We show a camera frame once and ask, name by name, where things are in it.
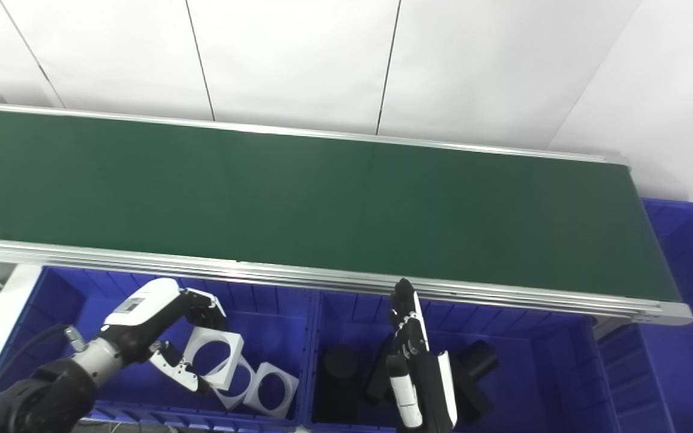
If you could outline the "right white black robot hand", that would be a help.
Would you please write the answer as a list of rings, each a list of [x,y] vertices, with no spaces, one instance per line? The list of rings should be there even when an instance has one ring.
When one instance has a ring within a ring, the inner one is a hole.
[[[458,420],[448,351],[431,350],[420,299],[402,278],[390,294],[393,327],[386,368],[398,432],[451,432]]]

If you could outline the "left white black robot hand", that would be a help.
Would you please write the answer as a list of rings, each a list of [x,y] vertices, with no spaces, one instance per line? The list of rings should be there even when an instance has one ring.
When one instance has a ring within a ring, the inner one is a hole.
[[[119,351],[124,367],[151,362],[188,391],[204,395],[210,389],[208,381],[193,372],[191,363],[173,343],[160,339],[182,319],[195,327],[228,329],[226,312],[217,296],[181,287],[171,278],[156,278],[138,288],[105,318],[99,337]]]

